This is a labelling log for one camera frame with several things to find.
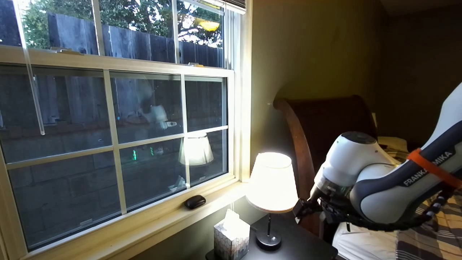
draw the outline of bed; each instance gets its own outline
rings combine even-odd
[[[288,127],[294,150],[298,198],[307,198],[316,170],[343,131],[363,131],[375,137],[385,152],[404,160],[407,143],[376,134],[372,114],[359,95],[326,100],[275,98]],[[311,214],[301,227],[337,248],[337,258],[462,258],[462,195],[456,192],[434,221],[405,231],[371,231],[352,224],[327,225],[322,214]]]

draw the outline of window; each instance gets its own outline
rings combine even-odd
[[[11,257],[238,179],[236,10],[0,0],[0,234]]]

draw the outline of window pane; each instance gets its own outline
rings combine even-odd
[[[0,0],[0,45],[20,46],[13,0]]]
[[[174,62],[170,0],[101,0],[106,56]]]
[[[119,215],[112,153],[10,170],[27,248]]]
[[[180,81],[174,76],[112,74],[112,95],[118,141],[183,131]]]
[[[26,69],[0,66],[0,141],[7,162],[111,143],[101,72],[34,68],[34,74],[39,113]]]
[[[223,79],[186,76],[187,130],[228,124],[228,94]]]
[[[179,163],[179,140],[122,149],[121,163],[128,209],[183,191],[184,167]]]
[[[223,66],[223,14],[222,9],[177,1],[177,40],[182,63]]]
[[[190,173],[190,185],[199,185],[205,180],[216,178],[225,172],[228,172],[228,131],[213,131],[206,134],[210,150],[212,159],[210,162],[203,160],[203,163],[190,163],[189,173]],[[203,153],[200,150],[203,147],[196,146],[193,150],[196,154]]]
[[[18,6],[28,48],[98,53],[91,0],[36,0]]]

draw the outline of lamp shade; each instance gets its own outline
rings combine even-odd
[[[190,166],[206,165],[213,160],[213,153],[206,134],[187,136],[179,146],[179,162]]]
[[[297,202],[291,159],[274,152],[258,153],[245,196],[268,212],[290,211]]]

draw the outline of lamp base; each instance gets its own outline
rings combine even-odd
[[[275,247],[280,245],[280,238],[275,235],[268,235],[264,232],[257,232],[257,243],[264,247],[264,248],[271,248],[274,250]]]

